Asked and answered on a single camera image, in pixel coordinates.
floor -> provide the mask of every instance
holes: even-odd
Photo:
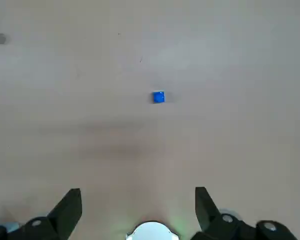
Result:
[[[73,240],[146,220],[188,240],[205,186],[300,239],[300,0],[0,0],[0,33],[0,206],[16,220],[81,188]]]

metal screw head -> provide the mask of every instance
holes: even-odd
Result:
[[[35,221],[33,221],[32,226],[36,227],[36,226],[39,226],[40,224],[41,224],[40,220],[35,220]]]
[[[264,223],[264,227],[265,227],[266,229],[269,229],[270,231],[275,231],[275,230],[277,230],[276,226],[275,226],[273,223],[271,223],[271,222],[265,222],[265,223]]]
[[[223,221],[225,221],[225,222],[227,222],[227,223],[232,223],[232,222],[233,222],[232,217],[229,216],[229,215],[223,215],[223,216],[222,216],[222,219],[223,219]]]

